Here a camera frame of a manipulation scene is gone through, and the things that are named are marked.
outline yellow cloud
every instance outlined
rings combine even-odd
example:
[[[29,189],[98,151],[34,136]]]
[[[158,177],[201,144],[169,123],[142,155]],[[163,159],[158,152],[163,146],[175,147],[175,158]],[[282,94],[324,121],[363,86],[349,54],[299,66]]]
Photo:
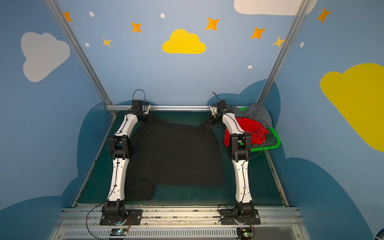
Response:
[[[163,43],[163,51],[166,53],[203,53],[207,47],[200,42],[196,34],[189,33],[184,29],[175,30],[169,37],[169,41]]]
[[[384,67],[363,63],[320,81],[325,96],[372,148],[384,152]]]

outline black mounting plate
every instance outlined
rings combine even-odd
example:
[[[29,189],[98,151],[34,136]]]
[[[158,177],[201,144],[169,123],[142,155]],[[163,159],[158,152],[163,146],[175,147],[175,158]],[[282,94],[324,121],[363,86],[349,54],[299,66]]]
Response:
[[[253,213],[253,217],[238,217],[237,219],[247,219],[247,221],[237,220],[234,217],[226,217],[227,215],[230,215],[231,212],[233,212],[233,209],[220,209],[220,218],[221,218],[221,225],[242,225],[244,222],[251,225],[251,219],[252,223],[254,225],[260,225],[260,217],[259,212],[255,209],[255,212]]]
[[[127,212],[127,221],[121,225],[121,226],[126,226],[126,225],[130,225],[131,224],[131,220],[129,218],[132,219],[132,224],[131,225],[140,225],[140,222],[141,222],[141,214],[143,213],[143,210],[141,209],[126,209],[126,212]],[[101,217],[101,220],[100,220],[100,225],[101,226],[120,226],[120,225],[116,225],[115,222],[117,222],[118,219],[114,219],[112,217]]]

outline yellow star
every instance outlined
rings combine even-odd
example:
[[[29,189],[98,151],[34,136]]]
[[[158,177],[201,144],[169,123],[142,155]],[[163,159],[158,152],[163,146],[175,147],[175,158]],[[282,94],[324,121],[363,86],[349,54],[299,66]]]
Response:
[[[255,32],[254,32],[253,35],[251,36],[251,39],[253,39],[253,38],[258,38],[258,39],[260,39],[260,38],[262,37],[262,33],[263,33],[264,30],[265,30],[265,28],[264,28],[264,29],[258,29],[258,28],[255,28]]]
[[[64,16],[65,16],[65,18],[66,18],[68,21],[72,22],[72,19],[70,18],[70,12],[66,12],[66,13],[64,13]]]
[[[131,22],[131,24],[133,26],[132,32],[137,31],[137,32],[141,33],[141,30],[140,30],[141,23],[134,24],[133,22]]]
[[[280,36],[278,36],[278,37],[277,37],[277,42],[274,43],[274,44],[272,44],[272,46],[273,46],[273,45],[277,45],[277,46],[279,46],[279,48],[280,48],[281,43],[284,42],[284,41],[285,41],[285,39],[281,40],[281,39],[280,39]]]
[[[330,14],[330,12],[331,12],[331,11],[328,12],[328,11],[325,10],[325,8],[324,8],[323,12],[322,12],[321,15],[317,18],[317,20],[321,20],[321,23],[323,23],[325,17],[326,17],[328,14]]]
[[[208,26],[207,26],[206,30],[213,29],[216,31],[216,24],[218,23],[219,20],[220,19],[212,20],[212,19],[208,18]]]
[[[103,38],[103,40],[104,40],[103,45],[108,45],[109,47],[111,47],[111,46],[109,45],[109,42],[112,41],[112,40],[107,41],[107,40],[105,40],[104,38]]]

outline white cloud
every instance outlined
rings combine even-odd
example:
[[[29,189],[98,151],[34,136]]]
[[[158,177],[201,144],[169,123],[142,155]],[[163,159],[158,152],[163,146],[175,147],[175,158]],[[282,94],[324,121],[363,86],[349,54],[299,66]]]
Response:
[[[311,0],[306,14],[316,5]],[[301,0],[235,0],[235,10],[242,14],[296,15]]]
[[[31,82],[39,82],[60,66],[70,56],[66,42],[58,41],[49,33],[39,35],[28,32],[22,36],[22,51],[26,58],[25,76]]]

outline vent grille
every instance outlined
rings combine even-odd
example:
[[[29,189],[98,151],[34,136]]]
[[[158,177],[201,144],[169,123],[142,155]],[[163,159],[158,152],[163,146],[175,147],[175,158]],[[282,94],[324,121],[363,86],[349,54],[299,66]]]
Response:
[[[221,229],[135,229],[129,231],[128,238],[137,237],[237,237],[235,230]]]
[[[91,230],[99,238],[108,239],[110,230]],[[131,228],[125,238],[237,237],[235,228]],[[87,229],[66,229],[64,239],[94,239]]]
[[[91,230],[91,233],[96,237],[109,237],[110,230]],[[94,238],[87,229],[79,229],[79,230],[70,230],[67,229],[64,233],[64,239],[76,239],[76,238],[87,238],[91,237]]]

